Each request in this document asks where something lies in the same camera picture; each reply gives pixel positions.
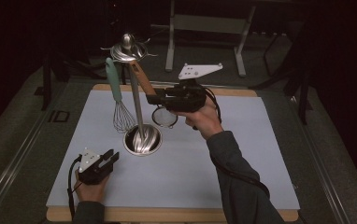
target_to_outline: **hand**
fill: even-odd
[[[103,203],[105,188],[109,178],[107,175],[98,185],[86,185],[79,181],[79,171],[76,171],[77,182],[74,185],[80,202],[98,202]]]
[[[193,113],[175,111],[172,111],[172,113],[186,117],[185,123],[191,127],[195,126],[206,140],[211,135],[223,131],[216,106],[210,98],[206,99],[205,105],[202,108]]]

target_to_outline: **wooden handle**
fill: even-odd
[[[129,62],[132,71],[135,73],[138,83],[147,95],[156,95],[155,89],[152,87],[149,79],[136,60]]]

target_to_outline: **gray carpet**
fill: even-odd
[[[184,63],[223,64],[224,69],[221,71],[199,79],[205,85],[245,88],[268,79],[261,56],[269,38],[262,35],[249,38],[243,53],[248,75],[241,78],[236,74],[233,44],[227,41],[227,44],[218,46],[205,43],[204,39],[189,43],[184,38],[189,35],[182,34],[178,38],[174,71],[171,73],[164,71],[167,52],[165,34],[159,33],[152,37],[149,52],[159,56],[148,57],[140,62],[151,81],[177,81]],[[272,69],[278,67],[289,47],[290,42],[283,36],[271,49],[268,59]],[[93,60],[103,61],[104,57],[93,57]],[[22,155],[16,178],[8,192],[2,195],[0,223],[49,223],[45,219],[46,200],[81,110],[93,84],[105,82],[81,74],[73,75],[66,84],[53,81],[53,92],[56,94],[50,108],[43,112],[40,111],[42,98],[33,95],[36,87],[41,85],[41,78],[40,71],[30,76],[0,118],[0,175],[18,149],[28,149]],[[298,219],[294,223],[357,223],[357,172],[334,125],[313,89],[309,93],[312,110],[307,112],[308,125],[302,125],[296,116],[296,104],[281,92],[284,84],[285,80],[282,80],[264,91],[258,91],[258,94],[263,97],[283,159],[296,188],[301,214],[306,221]],[[69,112],[69,120],[48,122],[53,110]],[[33,133],[30,134],[33,138],[26,138],[28,133]],[[331,178],[349,222],[336,219],[335,210],[322,184],[323,176],[320,175],[320,165],[315,161],[313,149],[321,156],[322,168]]]

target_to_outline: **white bracket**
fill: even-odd
[[[178,75],[178,79],[189,79],[197,78],[207,75],[209,73],[215,72],[222,69],[222,64],[212,64],[212,65],[189,65],[184,64],[181,72]]]
[[[79,172],[82,173],[100,159],[100,155],[85,147],[80,161]]]

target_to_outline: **dark background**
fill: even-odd
[[[224,7],[220,1],[207,4],[199,1],[192,5],[177,2],[178,11],[190,14],[208,15],[218,8],[219,15],[213,16],[242,16],[241,7]],[[322,3],[323,7],[315,7],[310,17],[314,21],[307,26],[317,34],[317,41],[315,35],[305,35],[300,49],[315,43],[322,49],[310,82],[357,167],[357,1]],[[87,55],[94,49],[112,46],[128,24],[145,38],[149,24],[168,24],[169,1],[125,1],[125,4],[109,0],[0,1],[0,115],[24,80],[42,65],[46,53],[59,50],[87,62]],[[280,32],[280,20],[304,15],[297,7],[281,11],[285,13],[278,14],[276,5],[260,7],[251,29],[268,34]],[[67,79],[67,74],[60,72],[58,78]]]

